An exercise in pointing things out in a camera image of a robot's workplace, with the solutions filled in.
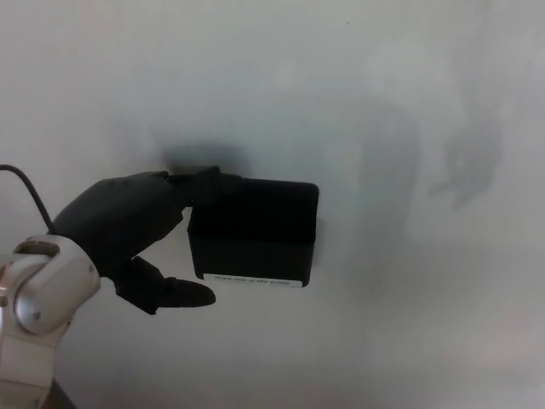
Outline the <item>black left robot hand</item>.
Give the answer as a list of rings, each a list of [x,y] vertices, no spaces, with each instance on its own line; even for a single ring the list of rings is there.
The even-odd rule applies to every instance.
[[[182,222],[184,209],[212,205],[236,193],[243,180],[217,166],[105,179],[63,209],[50,233],[78,244],[117,295],[147,314],[206,307],[216,301],[208,286],[165,277],[140,254]]]

